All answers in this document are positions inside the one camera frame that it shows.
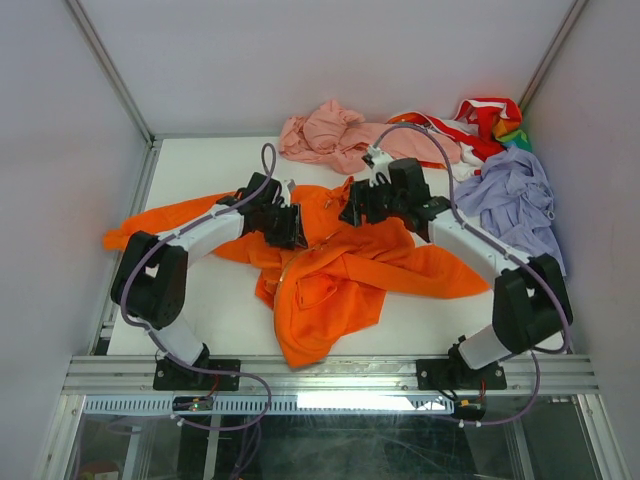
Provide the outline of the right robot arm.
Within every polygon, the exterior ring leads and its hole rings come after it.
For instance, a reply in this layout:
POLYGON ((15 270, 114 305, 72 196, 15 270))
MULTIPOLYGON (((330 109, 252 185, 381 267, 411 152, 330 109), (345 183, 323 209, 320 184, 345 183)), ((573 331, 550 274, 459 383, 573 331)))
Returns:
POLYGON ((341 220, 360 227, 396 217, 407 230, 461 260, 493 292, 490 323, 450 348, 448 381, 469 387, 484 368, 532 351, 557 333, 569 334, 573 316, 554 257, 531 257, 472 226, 450 199, 431 194, 417 160, 395 160, 382 151, 363 160, 370 176, 352 184, 341 220))

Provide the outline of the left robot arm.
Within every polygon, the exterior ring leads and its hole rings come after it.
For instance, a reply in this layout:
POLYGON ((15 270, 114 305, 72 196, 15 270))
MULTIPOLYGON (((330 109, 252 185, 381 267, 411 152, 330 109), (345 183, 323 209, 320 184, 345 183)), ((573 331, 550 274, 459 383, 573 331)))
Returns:
POLYGON ((176 227, 128 240, 111 300, 126 324, 148 335, 175 365, 174 375, 188 388, 209 377, 209 349, 197 339, 183 315, 188 269, 218 247, 260 232, 274 247, 307 245, 301 206, 292 201, 296 184, 258 172, 249 184, 213 202, 203 213, 176 227))

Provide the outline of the orange zip jacket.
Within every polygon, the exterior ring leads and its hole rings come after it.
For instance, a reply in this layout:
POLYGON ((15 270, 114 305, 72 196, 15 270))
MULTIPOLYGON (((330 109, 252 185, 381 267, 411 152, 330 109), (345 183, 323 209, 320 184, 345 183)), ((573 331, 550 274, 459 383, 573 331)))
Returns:
POLYGON ((214 251, 260 269, 255 294, 274 312, 275 336, 291 367, 315 363, 341 337, 377 324, 388 292, 457 299, 489 288, 444 249, 416 246, 398 218, 359 228, 340 221, 352 182, 295 188, 307 248, 274 248, 249 233, 214 251))

